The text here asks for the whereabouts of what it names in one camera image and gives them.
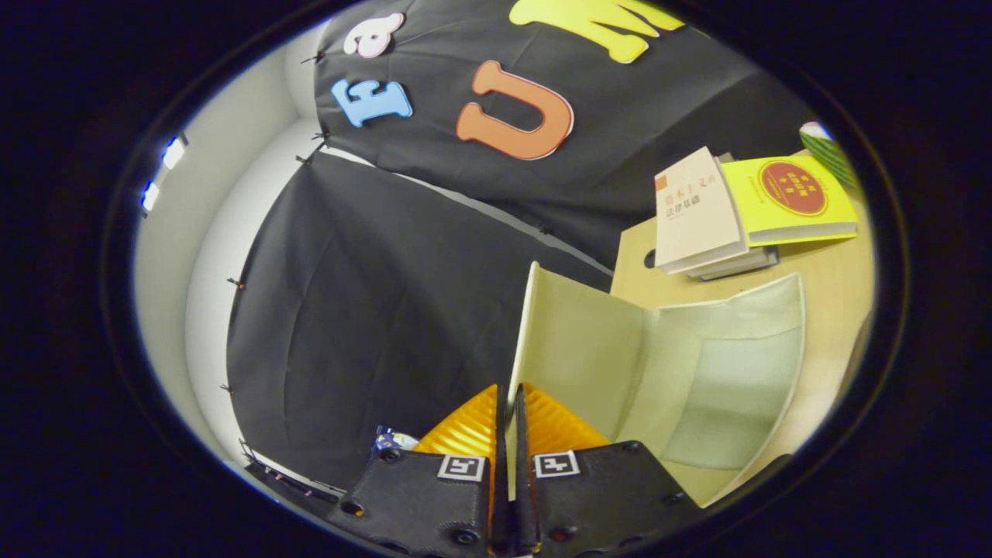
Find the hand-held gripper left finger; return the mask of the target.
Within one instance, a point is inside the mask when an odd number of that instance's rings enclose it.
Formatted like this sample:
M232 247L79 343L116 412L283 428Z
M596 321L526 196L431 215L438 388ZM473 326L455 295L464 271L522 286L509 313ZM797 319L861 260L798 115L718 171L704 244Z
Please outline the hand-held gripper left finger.
M412 449L379 449L327 522L415 557L496 557L508 548L505 392L493 384Z

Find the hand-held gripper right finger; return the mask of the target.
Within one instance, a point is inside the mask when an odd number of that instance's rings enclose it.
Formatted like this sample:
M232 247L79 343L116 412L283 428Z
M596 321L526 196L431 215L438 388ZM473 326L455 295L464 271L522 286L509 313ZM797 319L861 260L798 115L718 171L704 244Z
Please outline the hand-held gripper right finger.
M641 442L608 441L531 384L514 417L521 554L605 557L690 526L690 495Z

